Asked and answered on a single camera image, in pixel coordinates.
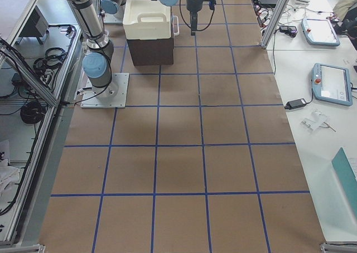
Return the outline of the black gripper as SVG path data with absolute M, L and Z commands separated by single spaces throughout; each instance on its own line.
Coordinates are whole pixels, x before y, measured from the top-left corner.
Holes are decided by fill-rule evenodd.
M 216 0 L 189 0 L 191 35 L 196 35 L 198 12 L 202 10 L 203 3 L 209 4 L 210 10 L 214 13 Z

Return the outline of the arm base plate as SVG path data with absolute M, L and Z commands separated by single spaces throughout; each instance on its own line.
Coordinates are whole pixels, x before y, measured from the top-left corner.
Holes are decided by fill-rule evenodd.
M 112 24 L 112 25 L 122 25 L 123 17 L 124 17 L 124 13 L 120 13 L 120 12 L 115 13 L 115 14 L 105 13 L 104 23 Z
M 125 108 L 127 101 L 127 90 L 129 83 L 129 73 L 112 73 L 112 82 L 108 88 L 101 92 L 101 89 L 93 88 L 89 78 L 84 74 L 83 82 L 89 90 L 83 92 L 83 99 L 80 106 L 84 109 L 106 109 Z

